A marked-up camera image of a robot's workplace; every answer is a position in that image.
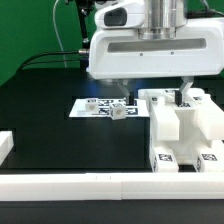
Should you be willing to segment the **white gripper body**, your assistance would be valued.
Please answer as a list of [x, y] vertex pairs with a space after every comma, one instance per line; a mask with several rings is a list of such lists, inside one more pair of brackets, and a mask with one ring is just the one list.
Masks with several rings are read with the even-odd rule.
[[133, 30], [99, 30], [89, 73], [95, 79], [217, 75], [224, 69], [224, 28], [188, 25], [168, 40], [140, 40]]

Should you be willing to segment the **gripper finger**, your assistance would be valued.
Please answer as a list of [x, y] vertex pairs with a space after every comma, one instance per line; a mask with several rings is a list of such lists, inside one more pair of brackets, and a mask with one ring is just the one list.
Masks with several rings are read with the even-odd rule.
[[128, 84], [127, 80], [120, 79], [118, 81], [118, 87], [124, 95], [126, 104], [133, 105], [134, 104], [134, 92], [128, 90], [127, 84]]
[[194, 82], [193, 76], [184, 76], [183, 83], [178, 90], [175, 91], [175, 103], [182, 104], [185, 102], [186, 93], [191, 88]]

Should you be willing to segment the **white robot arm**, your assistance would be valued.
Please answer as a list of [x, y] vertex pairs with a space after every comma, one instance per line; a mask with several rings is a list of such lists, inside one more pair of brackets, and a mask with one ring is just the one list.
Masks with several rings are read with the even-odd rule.
[[186, 0], [115, 0], [96, 5], [89, 52], [95, 79], [180, 77], [175, 103], [196, 76], [224, 70], [224, 18], [189, 18]]

